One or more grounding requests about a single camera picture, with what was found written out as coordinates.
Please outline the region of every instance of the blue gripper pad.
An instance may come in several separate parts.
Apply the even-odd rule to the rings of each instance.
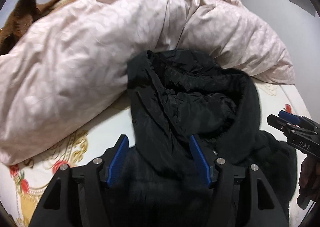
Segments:
[[[299,116],[293,115],[293,114],[288,113],[284,110],[279,111],[278,117],[292,123],[293,125],[300,124]]]
[[[208,188],[212,188],[218,178],[218,171],[215,169],[214,163],[217,156],[213,150],[201,147],[199,140],[199,136],[196,134],[190,137],[190,151],[196,168],[198,169],[199,176]]]
[[[104,155],[108,156],[105,164],[107,167],[106,179],[108,187],[112,187],[118,181],[128,150],[129,139],[126,135],[121,135],[116,145],[113,148],[106,150]]]

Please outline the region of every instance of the hanging clothes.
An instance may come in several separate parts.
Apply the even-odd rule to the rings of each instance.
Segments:
[[[192,134],[233,165],[257,164],[289,216],[295,149],[259,130],[259,98],[246,73],[222,69],[193,50],[143,52],[127,72],[136,145],[117,188],[109,191],[118,226],[206,223],[212,190],[197,174],[189,150]]]

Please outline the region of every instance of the brown plush fabric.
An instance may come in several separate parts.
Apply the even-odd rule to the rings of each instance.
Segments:
[[[0,55],[8,54],[32,23],[48,15],[58,1],[37,4],[36,0],[19,0],[0,30]]]

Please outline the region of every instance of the beige blanket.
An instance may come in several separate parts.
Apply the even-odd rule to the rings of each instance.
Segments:
[[[294,83],[284,44],[239,0],[77,0],[0,56],[0,160],[12,165],[51,147],[126,90],[130,58],[175,48]]]

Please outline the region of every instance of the human hand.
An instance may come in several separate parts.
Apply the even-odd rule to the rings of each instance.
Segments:
[[[311,196],[311,199],[315,201],[319,198],[318,193],[320,192],[320,161],[312,156],[307,156],[301,164],[301,173],[299,178],[300,187],[305,188],[308,181],[313,177],[316,177],[316,180],[311,189],[315,192],[314,195]]]

